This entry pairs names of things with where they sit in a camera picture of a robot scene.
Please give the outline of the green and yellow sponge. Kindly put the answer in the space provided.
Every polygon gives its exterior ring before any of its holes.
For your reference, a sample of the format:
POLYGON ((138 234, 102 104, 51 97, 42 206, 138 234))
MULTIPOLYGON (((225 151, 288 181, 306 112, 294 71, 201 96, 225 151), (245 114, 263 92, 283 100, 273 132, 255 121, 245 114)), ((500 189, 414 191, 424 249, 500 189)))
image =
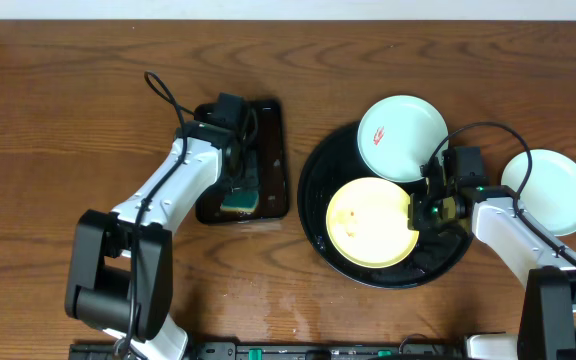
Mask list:
POLYGON ((253 213, 259 204, 258 189, 236 189, 224 195, 220 210, 234 213, 253 213))

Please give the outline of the yellow plate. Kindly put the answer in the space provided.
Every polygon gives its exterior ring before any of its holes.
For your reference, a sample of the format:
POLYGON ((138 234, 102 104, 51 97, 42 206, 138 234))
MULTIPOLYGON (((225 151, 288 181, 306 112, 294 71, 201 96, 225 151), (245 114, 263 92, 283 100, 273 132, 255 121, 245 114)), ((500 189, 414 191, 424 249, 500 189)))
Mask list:
POLYGON ((420 232, 408 228, 410 196, 399 185, 364 177, 343 185, 326 210, 326 231, 334 248, 350 262, 381 269, 402 262, 420 232))

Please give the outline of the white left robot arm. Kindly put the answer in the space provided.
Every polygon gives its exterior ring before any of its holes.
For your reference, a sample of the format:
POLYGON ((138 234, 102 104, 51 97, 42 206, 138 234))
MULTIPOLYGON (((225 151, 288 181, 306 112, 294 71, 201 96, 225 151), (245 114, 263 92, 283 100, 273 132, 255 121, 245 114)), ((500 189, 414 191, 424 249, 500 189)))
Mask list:
POLYGON ((187 333, 170 315, 172 240, 201 195, 244 174, 257 127, 177 128, 153 175, 110 212, 86 211, 74 233, 65 312, 113 337, 116 359, 180 359, 187 333))

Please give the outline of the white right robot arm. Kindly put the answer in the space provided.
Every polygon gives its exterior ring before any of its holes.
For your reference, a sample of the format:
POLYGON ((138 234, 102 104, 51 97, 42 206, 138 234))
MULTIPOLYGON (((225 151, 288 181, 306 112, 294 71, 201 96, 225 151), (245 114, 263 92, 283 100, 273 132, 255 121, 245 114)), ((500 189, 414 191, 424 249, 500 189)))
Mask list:
POLYGON ((576 252, 539 224, 512 190, 414 195, 408 213, 414 230, 458 230, 483 242, 525 289, 518 333, 472 335, 466 358, 576 359, 576 252))

